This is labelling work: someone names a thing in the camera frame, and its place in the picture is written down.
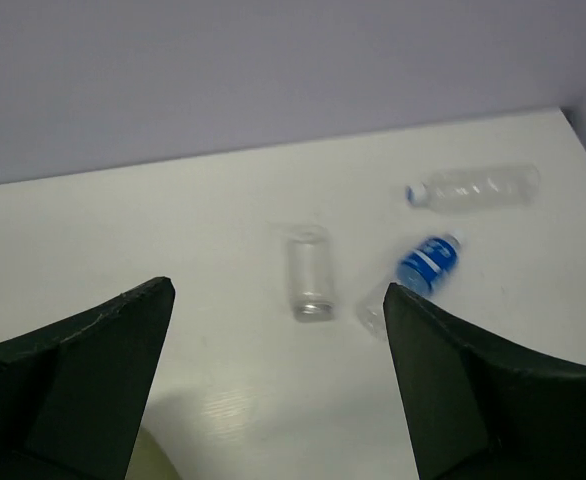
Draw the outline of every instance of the clear plastic bottle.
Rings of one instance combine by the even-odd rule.
[[[386,340],[383,302],[389,283],[399,283],[418,295],[430,297],[444,283],[458,263],[464,236],[453,231],[426,238],[395,264],[387,275],[355,307],[355,313],[373,336]]]
[[[436,172],[424,183],[406,187],[406,198],[414,207],[462,213],[528,204],[539,186],[540,172],[533,165],[470,168]]]

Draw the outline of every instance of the clear glass tube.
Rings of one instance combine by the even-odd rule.
[[[328,232],[317,225],[294,227],[286,240],[291,309],[302,322],[335,315],[335,286]]]

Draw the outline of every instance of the glass vial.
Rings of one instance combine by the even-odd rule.
[[[328,232],[317,225],[294,227],[286,240],[289,301],[298,321],[331,320],[335,287]]]

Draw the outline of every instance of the white table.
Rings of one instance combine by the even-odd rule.
[[[528,209],[444,217],[391,194],[518,162],[542,174]],[[343,308],[305,325],[278,228],[312,221],[334,235]],[[352,307],[398,239],[452,226],[468,246],[437,303],[586,363],[586,153],[557,110],[0,186],[0,341],[166,275],[144,423],[185,479],[417,478],[388,346]]]

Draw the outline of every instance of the bottle cap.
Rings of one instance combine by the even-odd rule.
[[[457,242],[459,247],[463,247],[464,243],[466,242],[466,236],[464,235],[464,232],[459,228],[454,228],[450,232],[445,233],[444,236],[451,237],[453,240]]]
[[[429,192],[426,190],[426,185],[423,183],[408,185],[406,187],[406,199],[414,207],[426,206],[429,199]]]

